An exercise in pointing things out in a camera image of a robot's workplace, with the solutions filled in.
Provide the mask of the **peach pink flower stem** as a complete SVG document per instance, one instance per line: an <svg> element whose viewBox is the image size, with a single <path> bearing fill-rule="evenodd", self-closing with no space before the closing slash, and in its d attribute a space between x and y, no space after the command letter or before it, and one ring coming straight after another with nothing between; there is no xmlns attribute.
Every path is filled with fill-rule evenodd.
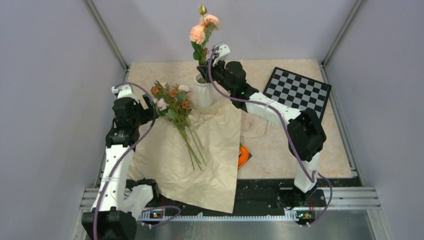
<svg viewBox="0 0 424 240"><path fill-rule="evenodd" d="M213 31L220 29L221 23L217 16L208 13L207 8L203 4L198 7L198 13L200 15L199 22L190 29L189 39L193 48L193 59L197 61L198 67L202 69L207 64L207 56L210 52L207 44Z"/></svg>

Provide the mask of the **orange paper flower bouquet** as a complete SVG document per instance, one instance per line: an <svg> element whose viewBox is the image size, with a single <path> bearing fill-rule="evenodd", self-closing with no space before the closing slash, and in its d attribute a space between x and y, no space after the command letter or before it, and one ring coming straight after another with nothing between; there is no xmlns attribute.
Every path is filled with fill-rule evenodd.
<svg viewBox="0 0 424 240"><path fill-rule="evenodd" d="M229 100L194 108L184 140L173 123L159 117L139 128L127 177L153 179L166 198L196 207L232 213L234 209L241 111Z"/></svg>

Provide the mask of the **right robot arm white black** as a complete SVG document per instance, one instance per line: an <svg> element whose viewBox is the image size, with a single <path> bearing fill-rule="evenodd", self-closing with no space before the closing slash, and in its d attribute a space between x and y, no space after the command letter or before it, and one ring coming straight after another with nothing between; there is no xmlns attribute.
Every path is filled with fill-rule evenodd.
<svg viewBox="0 0 424 240"><path fill-rule="evenodd" d="M284 130L288 148L297 160L293 200L299 206L307 206L314 198L318 160L327 139L316 112L289 107L265 96L248 84L239 61L219 60L196 69L215 89L224 88L222 95L237 109L263 117Z"/></svg>

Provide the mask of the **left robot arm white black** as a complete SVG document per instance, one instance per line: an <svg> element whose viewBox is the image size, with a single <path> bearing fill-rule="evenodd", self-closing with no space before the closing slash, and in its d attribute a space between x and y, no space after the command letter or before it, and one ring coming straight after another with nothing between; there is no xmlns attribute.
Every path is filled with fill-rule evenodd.
<svg viewBox="0 0 424 240"><path fill-rule="evenodd" d="M137 144L146 136L142 125L153 125L157 113L149 94L141 100L119 96L113 103L113 126L105 137L105 166L96 199L81 223L92 240L133 240L137 233L137 218L124 209L129 165Z"/></svg>

